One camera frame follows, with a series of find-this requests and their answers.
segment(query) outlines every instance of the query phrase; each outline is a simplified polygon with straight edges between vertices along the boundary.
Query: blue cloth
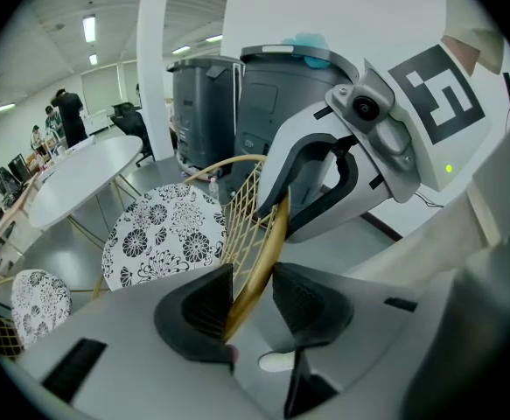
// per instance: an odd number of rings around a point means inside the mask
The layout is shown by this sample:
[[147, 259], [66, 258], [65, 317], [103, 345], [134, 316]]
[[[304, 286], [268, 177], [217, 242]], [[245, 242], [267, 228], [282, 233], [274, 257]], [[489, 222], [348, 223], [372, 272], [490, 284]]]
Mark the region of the blue cloth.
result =
[[[314, 46], [317, 48], [325, 48], [328, 50], [325, 36], [312, 32], [299, 32], [293, 38], [285, 38], [282, 45], [287, 46]], [[305, 63], [311, 68], [327, 68], [330, 65], [328, 60], [312, 58], [304, 56]]]

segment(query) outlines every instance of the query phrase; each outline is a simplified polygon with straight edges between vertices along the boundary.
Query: fluorescent light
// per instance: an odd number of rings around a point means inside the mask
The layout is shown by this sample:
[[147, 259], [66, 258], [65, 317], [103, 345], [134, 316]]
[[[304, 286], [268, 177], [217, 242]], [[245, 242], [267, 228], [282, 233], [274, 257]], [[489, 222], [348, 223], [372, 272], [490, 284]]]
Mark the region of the fluorescent light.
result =
[[207, 38], [206, 42], [217, 42], [218, 40], [221, 40], [221, 38], [223, 38], [223, 36], [221, 34], [218, 34], [217, 36]]
[[190, 50], [190, 49], [191, 49], [191, 47], [190, 47], [190, 46], [188, 46], [188, 45], [181, 46], [180, 48], [178, 48], [177, 50], [175, 50], [175, 51], [173, 52], [173, 54], [181, 54], [181, 53], [184, 53], [184, 52], [186, 52], [186, 51], [188, 51], [188, 50]]
[[11, 109], [15, 106], [14, 103], [12, 104], [6, 104], [5, 106], [0, 106], [0, 112], [2, 112], [3, 110], [8, 110], [8, 109]]
[[86, 35], [86, 42], [95, 42], [95, 16], [83, 18], [83, 32]]

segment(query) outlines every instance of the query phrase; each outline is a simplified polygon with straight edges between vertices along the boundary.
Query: patterned seat cushion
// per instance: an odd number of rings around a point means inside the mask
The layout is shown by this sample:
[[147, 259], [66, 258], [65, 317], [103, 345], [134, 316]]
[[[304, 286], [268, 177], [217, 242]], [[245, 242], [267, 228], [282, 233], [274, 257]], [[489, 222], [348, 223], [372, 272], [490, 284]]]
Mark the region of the patterned seat cushion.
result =
[[217, 200], [191, 185], [160, 186], [136, 199], [116, 222], [103, 250], [103, 275], [114, 291], [218, 264], [225, 240]]
[[11, 288], [11, 316], [17, 336], [28, 347], [70, 315], [70, 290], [57, 276], [40, 269], [22, 270]]

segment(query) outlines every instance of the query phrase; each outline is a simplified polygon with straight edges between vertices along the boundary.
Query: office chair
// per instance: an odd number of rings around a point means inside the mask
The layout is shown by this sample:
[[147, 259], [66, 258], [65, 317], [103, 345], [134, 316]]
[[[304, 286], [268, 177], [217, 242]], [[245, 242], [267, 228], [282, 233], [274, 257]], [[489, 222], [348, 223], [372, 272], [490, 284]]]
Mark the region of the office chair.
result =
[[115, 114], [110, 119], [115, 126], [127, 136], [136, 136], [142, 139], [142, 158], [136, 162], [136, 166], [140, 168], [140, 162], [153, 156], [148, 130], [143, 122], [142, 114], [136, 112], [131, 102], [117, 104], [113, 108], [115, 109]]

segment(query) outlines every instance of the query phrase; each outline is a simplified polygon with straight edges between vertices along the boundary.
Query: trash bin lid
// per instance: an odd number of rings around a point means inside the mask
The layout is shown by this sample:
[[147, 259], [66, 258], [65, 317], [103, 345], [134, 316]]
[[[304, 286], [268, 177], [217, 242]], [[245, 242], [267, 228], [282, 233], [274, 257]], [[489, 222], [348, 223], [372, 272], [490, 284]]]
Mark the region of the trash bin lid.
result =
[[288, 56], [309, 56], [319, 60], [326, 60], [342, 70], [350, 81], [358, 80], [360, 74], [358, 69], [352, 62], [344, 59], [342, 56], [324, 48], [303, 45], [255, 45], [246, 46], [241, 50], [241, 60], [248, 63], [253, 56], [261, 56], [263, 54], [287, 54]]
[[181, 59], [173, 62], [167, 66], [168, 72], [175, 72], [179, 68], [184, 67], [212, 67], [221, 66], [231, 68], [233, 64], [242, 64], [237, 58], [231, 58], [229, 56], [197, 56], [196, 58]]

